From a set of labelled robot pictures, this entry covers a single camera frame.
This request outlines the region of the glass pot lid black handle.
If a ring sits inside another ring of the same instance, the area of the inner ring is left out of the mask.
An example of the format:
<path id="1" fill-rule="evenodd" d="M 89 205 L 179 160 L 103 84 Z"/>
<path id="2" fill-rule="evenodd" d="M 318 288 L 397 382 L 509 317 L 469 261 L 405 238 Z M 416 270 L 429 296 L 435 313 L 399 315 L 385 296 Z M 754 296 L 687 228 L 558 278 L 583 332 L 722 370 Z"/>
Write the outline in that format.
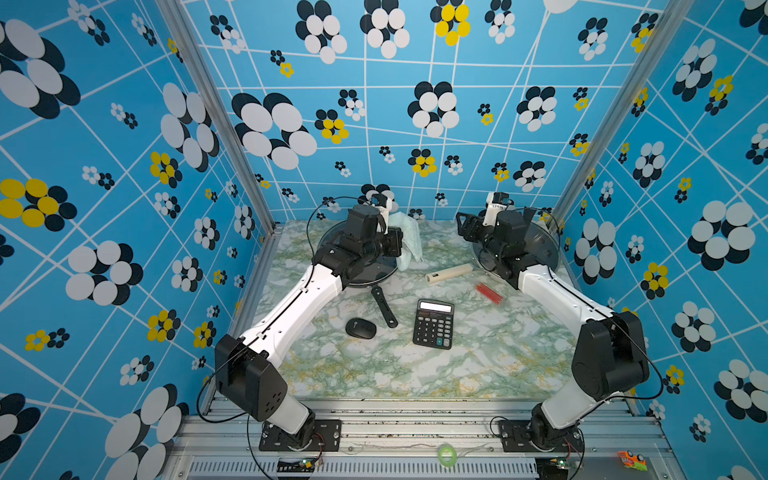
<path id="1" fill-rule="evenodd" d="M 530 267 L 555 271 L 559 266 L 558 241 L 533 219 L 535 214 L 530 207 L 503 208 L 490 225 L 480 224 L 472 242 L 479 265 L 515 289 L 520 289 L 520 275 Z"/>

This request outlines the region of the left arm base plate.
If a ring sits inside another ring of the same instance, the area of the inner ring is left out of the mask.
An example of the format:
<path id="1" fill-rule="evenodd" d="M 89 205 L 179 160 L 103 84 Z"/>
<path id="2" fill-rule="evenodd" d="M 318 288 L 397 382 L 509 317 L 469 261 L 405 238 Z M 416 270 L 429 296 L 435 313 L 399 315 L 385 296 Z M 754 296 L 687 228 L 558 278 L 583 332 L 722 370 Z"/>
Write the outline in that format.
<path id="1" fill-rule="evenodd" d="M 337 452 L 343 423 L 341 420 L 312 419 L 295 434 L 268 421 L 263 423 L 258 449 L 263 452 Z"/>

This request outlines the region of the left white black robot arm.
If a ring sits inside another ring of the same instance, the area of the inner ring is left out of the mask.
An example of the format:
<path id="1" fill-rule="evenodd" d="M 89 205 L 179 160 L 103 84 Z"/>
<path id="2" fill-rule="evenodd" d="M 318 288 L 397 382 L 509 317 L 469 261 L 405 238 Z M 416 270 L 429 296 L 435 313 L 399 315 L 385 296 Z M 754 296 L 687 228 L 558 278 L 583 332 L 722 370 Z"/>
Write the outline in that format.
<path id="1" fill-rule="evenodd" d="M 215 347 L 218 392 L 250 417 L 282 430 L 293 448 L 315 433 L 315 414 L 287 393 L 278 371 L 299 334 L 320 310 L 379 258 L 402 253 L 402 230 L 388 225 L 392 200 L 354 206 L 343 231 L 320 246 L 295 287 L 259 322 L 239 337 L 223 336 Z"/>

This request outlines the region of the light teal microfiber cloth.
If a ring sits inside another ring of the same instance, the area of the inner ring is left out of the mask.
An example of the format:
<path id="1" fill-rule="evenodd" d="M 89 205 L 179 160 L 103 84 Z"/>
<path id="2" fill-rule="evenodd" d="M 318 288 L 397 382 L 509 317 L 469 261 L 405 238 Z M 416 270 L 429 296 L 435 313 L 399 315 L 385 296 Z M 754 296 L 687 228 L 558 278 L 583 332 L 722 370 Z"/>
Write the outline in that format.
<path id="1" fill-rule="evenodd" d="M 398 212 L 389 216 L 388 226 L 400 228 L 403 234 L 402 252 L 396 259 L 399 270 L 405 271 L 413 262 L 423 260 L 423 247 L 418 222 L 404 213 Z"/>

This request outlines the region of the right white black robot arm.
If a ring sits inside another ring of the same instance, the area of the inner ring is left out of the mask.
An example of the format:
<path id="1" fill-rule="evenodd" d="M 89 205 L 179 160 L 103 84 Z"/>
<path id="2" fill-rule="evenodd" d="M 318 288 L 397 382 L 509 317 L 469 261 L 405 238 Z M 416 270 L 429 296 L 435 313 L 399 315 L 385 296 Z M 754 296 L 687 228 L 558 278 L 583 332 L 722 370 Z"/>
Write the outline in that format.
<path id="1" fill-rule="evenodd" d="M 493 273 L 542 304 L 576 338 L 570 378 L 531 412 L 530 442 L 551 450 L 600 405 L 647 381 L 651 365 L 637 316 L 599 305 L 556 275 L 554 240 L 537 233 L 534 213 L 502 205 L 483 215 L 459 213 L 456 223 Z"/>

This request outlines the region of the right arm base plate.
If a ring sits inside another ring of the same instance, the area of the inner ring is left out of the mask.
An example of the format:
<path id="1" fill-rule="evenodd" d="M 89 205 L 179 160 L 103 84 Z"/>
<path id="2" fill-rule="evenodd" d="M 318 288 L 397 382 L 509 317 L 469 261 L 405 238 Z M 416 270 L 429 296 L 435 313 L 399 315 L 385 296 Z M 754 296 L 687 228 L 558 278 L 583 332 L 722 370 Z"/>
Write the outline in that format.
<path id="1" fill-rule="evenodd" d="M 575 426 L 553 429 L 545 420 L 499 420 L 497 434 L 507 453 L 562 454 L 584 451 L 584 435 Z"/>

